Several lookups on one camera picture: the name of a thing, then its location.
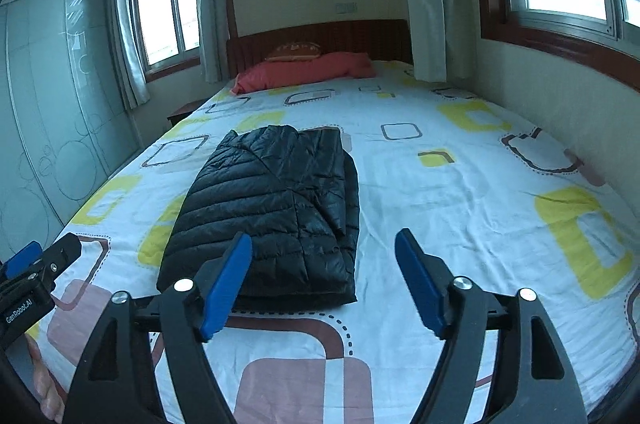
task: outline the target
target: blue gripper pad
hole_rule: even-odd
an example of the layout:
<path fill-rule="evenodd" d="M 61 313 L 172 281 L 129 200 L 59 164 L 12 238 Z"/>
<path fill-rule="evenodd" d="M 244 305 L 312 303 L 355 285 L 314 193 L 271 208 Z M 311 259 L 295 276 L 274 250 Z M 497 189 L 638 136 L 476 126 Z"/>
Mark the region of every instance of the blue gripper pad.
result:
<path fill-rule="evenodd" d="M 225 326 L 253 256 L 251 237 L 242 233 L 234 238 L 220 258 L 222 269 L 205 298 L 204 320 L 200 327 L 200 335 L 205 341 Z"/>
<path fill-rule="evenodd" d="M 423 253 L 409 229 L 396 235 L 396 260 L 422 324 L 445 339 L 451 323 L 447 317 L 447 286 L 453 274 L 440 258 Z"/>
<path fill-rule="evenodd" d="M 31 242 L 6 262 L 5 274 L 7 279 L 13 279 L 26 271 L 38 258 L 42 256 L 42 247 L 38 242 Z"/>

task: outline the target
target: wall socket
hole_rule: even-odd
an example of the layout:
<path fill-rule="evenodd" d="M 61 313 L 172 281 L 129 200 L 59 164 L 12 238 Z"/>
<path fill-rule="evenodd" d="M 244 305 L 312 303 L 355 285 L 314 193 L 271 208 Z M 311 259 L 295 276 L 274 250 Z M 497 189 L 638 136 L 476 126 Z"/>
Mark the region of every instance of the wall socket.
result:
<path fill-rule="evenodd" d="M 354 14 L 358 11 L 358 4 L 354 1 L 350 1 L 349 3 L 336 3 L 335 4 L 335 13 L 336 14 Z"/>

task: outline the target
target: bed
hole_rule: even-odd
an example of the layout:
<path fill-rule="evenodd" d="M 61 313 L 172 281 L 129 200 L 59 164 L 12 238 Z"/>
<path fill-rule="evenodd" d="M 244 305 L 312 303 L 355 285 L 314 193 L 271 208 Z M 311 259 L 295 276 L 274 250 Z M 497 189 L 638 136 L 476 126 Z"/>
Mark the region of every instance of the bed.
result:
<path fill-rule="evenodd" d="M 341 22 L 231 40 L 233 74 L 281 42 L 367 51 L 377 77 L 246 96 L 229 83 L 107 182 L 63 234 L 82 257 L 57 281 L 56 309 L 30 334 L 68 390 L 117 290 L 153 295 L 184 195 L 229 130 L 331 126 L 360 185 L 358 302 L 325 312 L 236 312 L 205 345 L 240 424 L 409 422 L 442 342 L 422 326 L 395 263 L 396 232 L 484 290 L 531 287 L 567 349 L 592 411 L 640 352 L 640 224 L 588 165 L 539 127 L 473 93 L 413 77 L 403 20 Z M 482 415 L 495 358 L 488 334 L 467 422 Z M 150 335 L 167 418 L 182 417 Z"/>

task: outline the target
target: headboard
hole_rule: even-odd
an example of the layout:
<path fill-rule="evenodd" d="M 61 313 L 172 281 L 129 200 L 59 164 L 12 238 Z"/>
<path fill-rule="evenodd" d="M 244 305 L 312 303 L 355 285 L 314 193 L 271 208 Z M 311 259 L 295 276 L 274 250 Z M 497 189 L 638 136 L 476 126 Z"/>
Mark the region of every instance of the headboard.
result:
<path fill-rule="evenodd" d="M 315 23 L 231 38 L 226 42 L 229 75 L 263 61 L 277 46 L 314 42 L 322 52 L 366 52 L 372 60 L 413 63 L 409 26 L 404 19 L 368 19 Z"/>

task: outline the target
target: pillow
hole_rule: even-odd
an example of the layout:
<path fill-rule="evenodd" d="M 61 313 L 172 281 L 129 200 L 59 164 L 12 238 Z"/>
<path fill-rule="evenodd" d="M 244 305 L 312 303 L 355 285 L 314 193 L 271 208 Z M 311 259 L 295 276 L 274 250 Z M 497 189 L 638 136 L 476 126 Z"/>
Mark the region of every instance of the pillow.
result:
<path fill-rule="evenodd" d="M 280 45 L 264 60 L 270 62 L 311 61 L 321 55 L 320 45 L 315 43 L 287 43 Z"/>
<path fill-rule="evenodd" d="M 374 78 L 376 71 L 367 54 L 352 52 L 331 52 L 311 61 L 264 61 L 238 74 L 231 92 L 248 94 L 281 86 L 320 83 L 345 76 Z"/>

